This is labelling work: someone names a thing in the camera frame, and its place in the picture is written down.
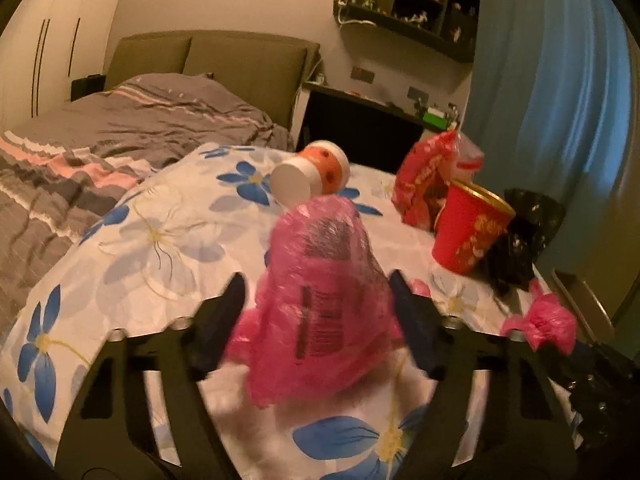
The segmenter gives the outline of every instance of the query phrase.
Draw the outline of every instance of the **gray blanket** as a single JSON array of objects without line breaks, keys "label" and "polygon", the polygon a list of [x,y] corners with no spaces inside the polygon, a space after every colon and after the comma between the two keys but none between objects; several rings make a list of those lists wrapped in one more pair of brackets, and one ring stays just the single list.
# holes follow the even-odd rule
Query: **gray blanket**
[{"label": "gray blanket", "polygon": [[129,189],[204,142],[292,150],[266,114],[180,74],[137,76],[0,134],[0,335]]}]

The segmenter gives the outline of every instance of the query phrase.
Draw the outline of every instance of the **white cabinet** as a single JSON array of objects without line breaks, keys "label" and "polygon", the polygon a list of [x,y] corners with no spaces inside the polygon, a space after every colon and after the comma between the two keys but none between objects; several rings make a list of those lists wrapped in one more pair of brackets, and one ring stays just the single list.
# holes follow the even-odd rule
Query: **white cabinet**
[{"label": "white cabinet", "polygon": [[118,0],[23,0],[0,37],[3,130],[62,106],[73,79],[102,72]]}]

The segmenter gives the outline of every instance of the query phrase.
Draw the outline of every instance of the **nightstand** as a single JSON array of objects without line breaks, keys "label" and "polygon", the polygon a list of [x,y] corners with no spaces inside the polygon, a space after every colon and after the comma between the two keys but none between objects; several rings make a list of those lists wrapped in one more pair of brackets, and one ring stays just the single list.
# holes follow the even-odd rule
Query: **nightstand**
[{"label": "nightstand", "polygon": [[305,83],[291,133],[297,150],[314,140],[340,146],[350,162],[396,173],[428,124],[397,108],[316,83]]}]

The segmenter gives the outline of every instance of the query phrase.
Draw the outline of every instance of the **red paper cup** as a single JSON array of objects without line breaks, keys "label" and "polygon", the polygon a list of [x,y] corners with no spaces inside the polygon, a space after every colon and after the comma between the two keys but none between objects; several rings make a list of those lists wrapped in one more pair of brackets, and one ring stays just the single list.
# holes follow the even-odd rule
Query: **red paper cup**
[{"label": "red paper cup", "polygon": [[445,269],[466,274],[474,268],[516,215],[484,187],[453,180],[436,225],[431,254]]}]

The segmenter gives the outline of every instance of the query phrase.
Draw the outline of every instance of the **gold cup rim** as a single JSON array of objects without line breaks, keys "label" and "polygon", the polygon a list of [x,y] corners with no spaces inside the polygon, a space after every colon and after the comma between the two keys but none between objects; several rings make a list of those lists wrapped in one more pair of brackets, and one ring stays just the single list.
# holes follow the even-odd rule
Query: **gold cup rim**
[{"label": "gold cup rim", "polygon": [[492,193],[488,189],[485,189],[482,186],[478,186],[478,184],[473,184],[472,182],[463,182],[462,180],[452,180],[451,183],[459,187],[466,193],[479,198],[483,202],[487,203],[494,209],[497,209],[501,213],[505,213],[509,215],[511,218],[516,216],[516,211],[511,207],[504,199],[500,198],[496,194]]}]

